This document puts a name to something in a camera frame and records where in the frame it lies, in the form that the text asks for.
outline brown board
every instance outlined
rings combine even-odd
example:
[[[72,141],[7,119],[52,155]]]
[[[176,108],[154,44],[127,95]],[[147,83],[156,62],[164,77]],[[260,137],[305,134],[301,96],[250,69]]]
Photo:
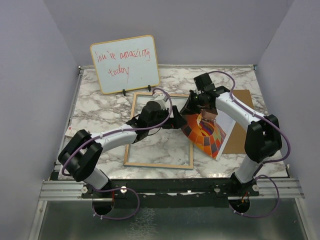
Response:
[[[236,96],[240,101],[248,105],[250,108],[254,109],[254,104],[252,103],[251,95],[249,90],[234,90],[234,96]],[[234,128],[230,134],[228,142],[226,143],[223,154],[245,154],[245,141],[246,141],[246,131],[240,126],[239,123],[234,125]]]

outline gray floor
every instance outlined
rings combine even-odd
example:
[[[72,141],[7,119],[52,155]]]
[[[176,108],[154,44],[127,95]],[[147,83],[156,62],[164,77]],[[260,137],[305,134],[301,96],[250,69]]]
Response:
[[[275,199],[254,199],[248,213],[267,213]],[[130,209],[111,212],[126,215]],[[275,214],[250,219],[229,208],[142,208],[124,221],[93,217],[90,202],[49,202],[40,240],[305,240],[293,198],[282,199]]]

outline gray wall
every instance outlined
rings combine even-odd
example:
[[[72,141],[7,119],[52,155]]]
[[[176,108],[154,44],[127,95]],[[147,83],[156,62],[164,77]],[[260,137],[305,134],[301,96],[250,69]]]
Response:
[[[77,65],[41,0],[0,4],[0,239],[27,239],[77,81]]]
[[[295,0],[257,66],[270,113],[288,135],[290,172],[299,177],[320,237],[320,1]]]
[[[159,64],[257,64],[293,0],[44,2],[78,65],[93,43],[147,34]]]

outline orange spiral artwork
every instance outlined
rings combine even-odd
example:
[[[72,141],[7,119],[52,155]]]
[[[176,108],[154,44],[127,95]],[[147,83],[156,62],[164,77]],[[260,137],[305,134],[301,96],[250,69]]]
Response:
[[[198,148],[215,159],[226,138],[226,133],[214,120],[204,119],[201,113],[184,117],[187,124],[181,128],[183,133]]]

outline whiteboard eraser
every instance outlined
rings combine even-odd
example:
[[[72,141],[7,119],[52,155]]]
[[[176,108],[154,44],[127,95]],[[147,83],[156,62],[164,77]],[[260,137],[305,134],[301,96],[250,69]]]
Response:
[[[65,136],[67,138],[73,138],[73,136],[79,131],[81,130],[80,128],[76,128],[76,127],[72,127],[72,126],[69,126],[65,132]]]

